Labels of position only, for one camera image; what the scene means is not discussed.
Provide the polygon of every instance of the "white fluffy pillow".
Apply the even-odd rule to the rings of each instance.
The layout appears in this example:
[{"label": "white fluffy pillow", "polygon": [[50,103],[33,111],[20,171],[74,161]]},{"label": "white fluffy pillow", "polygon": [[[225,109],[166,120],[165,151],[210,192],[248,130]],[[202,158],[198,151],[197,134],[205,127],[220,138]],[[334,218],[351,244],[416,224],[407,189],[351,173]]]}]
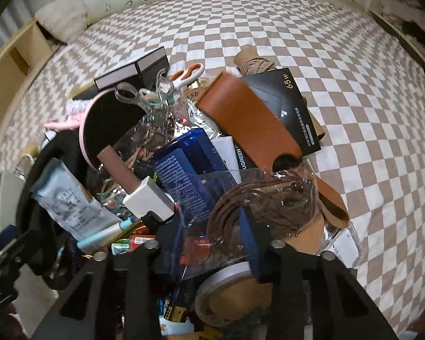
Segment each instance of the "white fluffy pillow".
[{"label": "white fluffy pillow", "polygon": [[55,0],[39,9],[35,18],[55,38],[72,43],[87,27],[87,12],[83,0]]}]

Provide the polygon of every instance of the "brown leather case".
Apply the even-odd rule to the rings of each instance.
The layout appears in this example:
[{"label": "brown leather case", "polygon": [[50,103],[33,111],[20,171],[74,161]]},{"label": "brown leather case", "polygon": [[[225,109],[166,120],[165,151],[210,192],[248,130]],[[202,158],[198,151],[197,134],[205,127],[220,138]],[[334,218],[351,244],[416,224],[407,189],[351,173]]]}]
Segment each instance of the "brown leather case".
[{"label": "brown leather case", "polygon": [[[301,149],[288,130],[235,76],[220,74],[197,107],[231,135],[258,168],[272,171],[274,161],[285,154],[301,161]],[[324,217],[333,226],[347,227],[349,215],[340,194],[320,178],[316,181]]]}]

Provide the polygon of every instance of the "checkered fabric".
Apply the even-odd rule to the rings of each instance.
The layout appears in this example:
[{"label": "checkered fabric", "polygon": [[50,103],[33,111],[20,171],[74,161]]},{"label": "checkered fabric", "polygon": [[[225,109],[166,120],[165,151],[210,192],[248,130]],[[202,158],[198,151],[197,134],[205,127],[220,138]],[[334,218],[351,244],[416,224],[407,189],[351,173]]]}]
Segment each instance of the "checkered fabric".
[{"label": "checkered fabric", "polygon": [[309,0],[166,0],[114,14],[61,49],[8,125],[0,169],[40,140],[75,85],[160,45],[171,70],[239,74],[244,45],[289,67],[327,136],[311,160],[359,238],[358,281],[396,332],[425,308],[425,75],[371,18]]}]

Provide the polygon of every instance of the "brown cord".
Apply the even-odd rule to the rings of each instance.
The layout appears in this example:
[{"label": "brown cord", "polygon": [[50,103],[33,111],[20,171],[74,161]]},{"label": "brown cord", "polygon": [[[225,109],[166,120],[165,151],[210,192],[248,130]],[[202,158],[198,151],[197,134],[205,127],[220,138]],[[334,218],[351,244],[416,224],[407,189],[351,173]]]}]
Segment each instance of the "brown cord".
[{"label": "brown cord", "polygon": [[239,254],[236,229],[239,210],[249,205],[257,222],[266,222],[273,237],[285,239],[299,231],[316,211],[315,184],[305,181],[296,171],[290,170],[283,178],[242,182],[226,191],[211,211],[207,235],[217,242],[218,249],[228,256]]}]

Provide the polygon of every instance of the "screw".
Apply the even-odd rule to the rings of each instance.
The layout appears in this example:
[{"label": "screw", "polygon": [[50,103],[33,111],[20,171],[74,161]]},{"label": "screw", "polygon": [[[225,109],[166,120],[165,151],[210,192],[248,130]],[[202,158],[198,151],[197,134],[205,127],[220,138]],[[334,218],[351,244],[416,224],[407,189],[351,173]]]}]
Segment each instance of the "screw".
[{"label": "screw", "polygon": [[108,254],[106,252],[99,251],[99,252],[96,252],[95,254],[93,254],[93,259],[95,261],[101,262],[101,261],[107,259],[107,256],[108,256]]},{"label": "screw", "polygon": [[160,244],[157,240],[152,239],[152,240],[148,240],[147,242],[145,242],[144,247],[146,249],[159,249]]},{"label": "screw", "polygon": [[286,243],[283,240],[280,240],[280,239],[274,239],[271,242],[271,247],[273,247],[275,249],[283,248],[285,245],[286,245]]},{"label": "screw", "polygon": [[324,251],[321,253],[321,257],[327,261],[333,261],[336,256],[331,251]]}]

